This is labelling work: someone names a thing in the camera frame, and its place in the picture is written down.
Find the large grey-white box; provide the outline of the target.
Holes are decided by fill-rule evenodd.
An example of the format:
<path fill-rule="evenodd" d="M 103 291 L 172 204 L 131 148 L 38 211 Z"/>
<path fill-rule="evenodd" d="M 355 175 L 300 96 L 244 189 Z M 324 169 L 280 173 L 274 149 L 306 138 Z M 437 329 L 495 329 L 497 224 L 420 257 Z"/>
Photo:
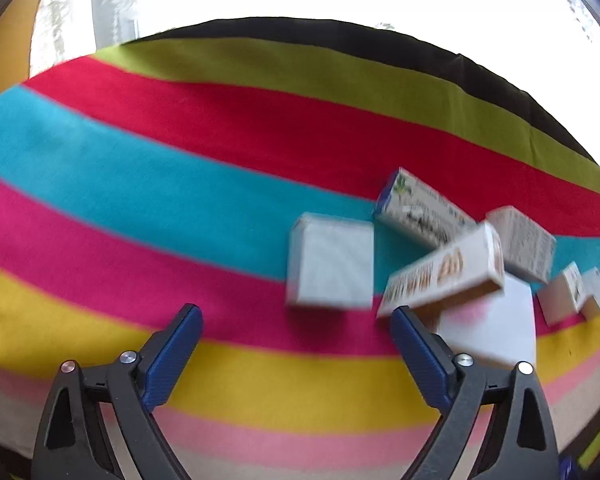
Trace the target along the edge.
<path fill-rule="evenodd" d="M 520 361 L 536 364 L 531 287 L 505 274 L 501 292 L 445 310 L 426 323 L 454 353 L 468 353 L 484 364 L 512 368 Z"/>

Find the white box red label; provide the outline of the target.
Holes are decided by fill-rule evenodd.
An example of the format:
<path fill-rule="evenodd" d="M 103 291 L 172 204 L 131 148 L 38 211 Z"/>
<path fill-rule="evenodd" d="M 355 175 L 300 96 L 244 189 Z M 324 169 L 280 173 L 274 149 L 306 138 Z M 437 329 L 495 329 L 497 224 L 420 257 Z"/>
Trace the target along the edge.
<path fill-rule="evenodd" d="M 578 314 L 585 300 L 585 290 L 577 263 L 570 262 L 536 296 L 548 326 Z"/>

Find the small white cube box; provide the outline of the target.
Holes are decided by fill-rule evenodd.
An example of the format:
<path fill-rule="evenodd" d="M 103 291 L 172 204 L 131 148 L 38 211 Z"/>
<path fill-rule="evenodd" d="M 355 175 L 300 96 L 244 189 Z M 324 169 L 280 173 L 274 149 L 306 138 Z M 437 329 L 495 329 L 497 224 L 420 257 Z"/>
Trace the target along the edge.
<path fill-rule="evenodd" d="M 580 310 L 587 321 L 600 317 L 600 270 L 592 268 L 582 274 L 584 303 Z"/>

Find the gold white dental box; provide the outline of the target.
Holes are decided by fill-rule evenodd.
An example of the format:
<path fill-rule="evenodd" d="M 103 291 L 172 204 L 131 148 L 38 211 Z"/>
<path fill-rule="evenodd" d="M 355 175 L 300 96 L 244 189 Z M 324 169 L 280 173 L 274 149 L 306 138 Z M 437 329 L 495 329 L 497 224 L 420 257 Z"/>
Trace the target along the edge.
<path fill-rule="evenodd" d="M 390 275 L 377 311 L 408 307 L 423 320 L 499 292 L 505 283 L 500 236 L 489 222 Z"/>

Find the white printed box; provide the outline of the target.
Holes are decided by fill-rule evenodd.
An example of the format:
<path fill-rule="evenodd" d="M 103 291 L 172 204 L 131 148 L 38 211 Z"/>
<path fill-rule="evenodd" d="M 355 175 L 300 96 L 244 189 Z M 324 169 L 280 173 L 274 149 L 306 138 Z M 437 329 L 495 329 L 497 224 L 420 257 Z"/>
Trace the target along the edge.
<path fill-rule="evenodd" d="M 528 282 L 547 283 L 556 238 L 513 206 L 489 211 L 486 220 L 500 236 L 505 270 Z"/>

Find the green white medicine box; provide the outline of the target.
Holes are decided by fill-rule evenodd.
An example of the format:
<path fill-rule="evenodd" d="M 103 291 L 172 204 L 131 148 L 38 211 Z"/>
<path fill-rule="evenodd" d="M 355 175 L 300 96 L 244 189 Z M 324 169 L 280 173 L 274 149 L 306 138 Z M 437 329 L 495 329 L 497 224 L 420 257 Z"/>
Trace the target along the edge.
<path fill-rule="evenodd" d="M 428 248 L 449 244 L 477 226 L 469 214 L 404 168 L 389 178 L 373 216 Z"/>

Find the white square box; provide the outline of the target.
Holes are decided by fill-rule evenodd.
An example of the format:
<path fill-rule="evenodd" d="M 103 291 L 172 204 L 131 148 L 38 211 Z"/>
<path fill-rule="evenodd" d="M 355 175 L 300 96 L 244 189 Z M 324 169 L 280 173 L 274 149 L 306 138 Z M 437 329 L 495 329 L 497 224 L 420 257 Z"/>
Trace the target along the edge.
<path fill-rule="evenodd" d="M 374 226 L 302 214 L 289 237 L 286 304 L 368 311 L 374 298 Z"/>

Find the striped colourful tablecloth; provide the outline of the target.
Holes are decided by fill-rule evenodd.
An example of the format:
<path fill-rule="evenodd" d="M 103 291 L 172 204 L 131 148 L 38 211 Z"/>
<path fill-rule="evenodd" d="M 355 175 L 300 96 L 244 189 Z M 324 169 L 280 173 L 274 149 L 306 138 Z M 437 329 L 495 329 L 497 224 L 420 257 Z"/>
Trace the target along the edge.
<path fill-rule="evenodd" d="M 195 479 L 396 479 L 434 426 L 373 312 L 285 304 L 306 212 L 370 220 L 405 168 L 515 206 L 600 269 L 600 166 L 463 55 L 360 25 L 240 18 L 0 95 L 0 456 L 27 477 L 61 362 L 108 363 L 186 302 L 204 334 L 157 418 Z M 600 318 L 539 323 L 560 450 L 600 478 Z"/>

